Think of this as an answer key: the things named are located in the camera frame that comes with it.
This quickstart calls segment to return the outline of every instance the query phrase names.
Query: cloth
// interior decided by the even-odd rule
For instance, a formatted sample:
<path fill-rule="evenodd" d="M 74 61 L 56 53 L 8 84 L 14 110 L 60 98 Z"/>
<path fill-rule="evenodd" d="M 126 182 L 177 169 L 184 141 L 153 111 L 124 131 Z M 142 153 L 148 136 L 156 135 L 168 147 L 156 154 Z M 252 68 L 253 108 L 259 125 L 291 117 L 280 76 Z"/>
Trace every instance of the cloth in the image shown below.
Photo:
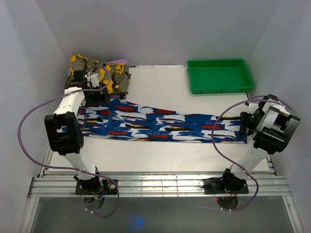
<path fill-rule="evenodd" d="M 127 87 L 131 79 L 131 74 L 129 74 L 127 63 L 127 59 L 120 59 L 105 63 L 83 57 L 80 54 L 73 54 L 70 62 L 70 72 L 66 83 L 69 83 L 71 80 L 73 80 L 73 71 L 75 70 L 87 71 L 93 66 L 105 67 L 106 70 L 110 73 L 112 79 L 112 82 L 107 87 L 108 95 L 113 96 L 114 98 L 124 99 L 126 97 Z M 90 72 L 91 74 L 99 73 L 101 75 L 99 79 L 101 86 L 104 86 L 108 83 L 109 74 L 107 74 L 105 70 L 95 67 Z"/>
<path fill-rule="evenodd" d="M 137 141 L 211 142 L 216 116 L 185 114 L 115 99 L 99 107 L 81 105 L 78 122 L 84 135 Z M 240 117 L 223 117 L 215 142 L 247 143 L 239 134 Z"/>

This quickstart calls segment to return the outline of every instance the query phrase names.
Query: metal bar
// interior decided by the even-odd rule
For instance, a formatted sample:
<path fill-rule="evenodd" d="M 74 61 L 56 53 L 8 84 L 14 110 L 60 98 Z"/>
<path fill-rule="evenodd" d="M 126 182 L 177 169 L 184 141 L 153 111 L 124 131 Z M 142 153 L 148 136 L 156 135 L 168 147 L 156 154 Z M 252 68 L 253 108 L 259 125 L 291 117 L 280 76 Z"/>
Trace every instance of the metal bar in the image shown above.
<path fill-rule="evenodd" d="M 23 221 L 20 227 L 20 233 L 29 233 L 35 219 L 39 197 L 30 197 L 27 200 Z"/>
<path fill-rule="evenodd" d="M 45 155 L 44 155 L 44 160 L 43 160 L 43 164 L 47 164 L 49 165 L 50 162 L 51 162 L 51 159 L 52 159 L 52 154 L 53 154 L 53 151 L 51 150 L 50 146 L 48 145 L 47 147 L 47 151 L 45 152 Z M 48 169 L 46 167 L 41 167 L 41 170 L 40 170 L 40 177 L 43 178 L 44 177 L 44 173 L 45 171 L 48 171 Z"/>
<path fill-rule="evenodd" d="M 288 214 L 288 217 L 290 218 L 294 233 L 303 233 L 303 229 L 302 229 L 296 208 L 294 206 L 293 197 L 283 196 L 283 200 L 284 200 L 287 214 Z"/>
<path fill-rule="evenodd" d="M 112 179 L 119 180 L 121 197 L 203 197 L 203 189 L 198 187 L 201 180 L 219 175 L 114 175 Z M 260 187 L 259 196 L 287 196 L 290 195 L 286 178 L 282 176 L 255 176 Z M 249 194 L 256 190 L 252 179 L 247 180 Z M 34 178 L 32 180 L 29 197 L 78 197 L 74 194 L 76 181 L 72 177 L 63 178 Z"/>

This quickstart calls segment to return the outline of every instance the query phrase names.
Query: blue light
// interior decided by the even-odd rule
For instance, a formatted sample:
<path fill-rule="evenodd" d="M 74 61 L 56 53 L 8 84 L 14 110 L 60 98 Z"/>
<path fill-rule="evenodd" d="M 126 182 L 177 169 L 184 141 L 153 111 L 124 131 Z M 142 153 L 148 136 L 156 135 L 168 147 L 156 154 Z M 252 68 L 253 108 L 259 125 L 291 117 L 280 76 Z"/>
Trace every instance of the blue light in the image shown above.
<path fill-rule="evenodd" d="M 138 215 L 132 215 L 129 217 L 129 228 L 132 232 L 140 232 L 145 225 L 143 217 Z"/>

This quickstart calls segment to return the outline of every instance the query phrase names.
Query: glass panel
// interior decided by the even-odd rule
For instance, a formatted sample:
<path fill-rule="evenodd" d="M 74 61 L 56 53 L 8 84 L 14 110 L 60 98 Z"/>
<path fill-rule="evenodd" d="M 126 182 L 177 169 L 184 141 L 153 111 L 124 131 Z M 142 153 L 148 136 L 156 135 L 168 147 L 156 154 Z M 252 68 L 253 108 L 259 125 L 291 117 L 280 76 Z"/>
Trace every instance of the glass panel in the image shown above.
<path fill-rule="evenodd" d="M 239 197 L 239 206 L 249 197 Z M 106 198 L 99 212 L 108 214 L 115 198 Z M 233 213 L 196 207 L 218 207 L 213 197 L 122 198 L 109 218 L 92 215 L 83 198 L 40 198 L 32 232 L 252 232 L 292 233 L 282 197 L 257 197 L 245 209 Z"/>

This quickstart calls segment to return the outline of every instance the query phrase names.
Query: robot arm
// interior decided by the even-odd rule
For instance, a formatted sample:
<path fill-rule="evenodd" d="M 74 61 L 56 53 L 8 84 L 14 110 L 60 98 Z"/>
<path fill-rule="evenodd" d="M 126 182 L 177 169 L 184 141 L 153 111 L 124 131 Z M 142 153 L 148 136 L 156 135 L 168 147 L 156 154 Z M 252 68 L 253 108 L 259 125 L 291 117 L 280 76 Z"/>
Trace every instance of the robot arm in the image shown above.
<path fill-rule="evenodd" d="M 98 89 L 97 74 L 86 75 L 82 70 L 74 71 L 74 79 L 65 86 L 65 94 L 79 89 Z M 83 134 L 76 118 L 81 102 L 86 99 L 87 106 L 99 106 L 101 102 L 110 103 L 107 89 L 100 92 L 76 92 L 63 97 L 60 105 L 52 115 L 44 118 L 44 123 L 49 139 L 50 147 L 64 156 L 74 168 L 98 173 L 97 168 L 88 157 L 81 152 L 84 145 Z M 98 194 L 103 185 L 100 179 L 85 173 L 79 173 L 74 177 L 79 187 L 92 193 Z"/>
<path fill-rule="evenodd" d="M 264 100 L 280 102 L 276 96 L 268 95 Z M 263 159 L 283 151 L 295 132 L 300 119 L 291 115 L 283 105 L 259 102 L 250 103 L 248 111 L 241 113 L 240 133 L 252 135 L 254 143 L 238 161 L 246 172 L 251 172 Z M 206 194 L 248 193 L 247 173 L 236 164 L 227 168 L 221 178 L 204 181 Z"/>

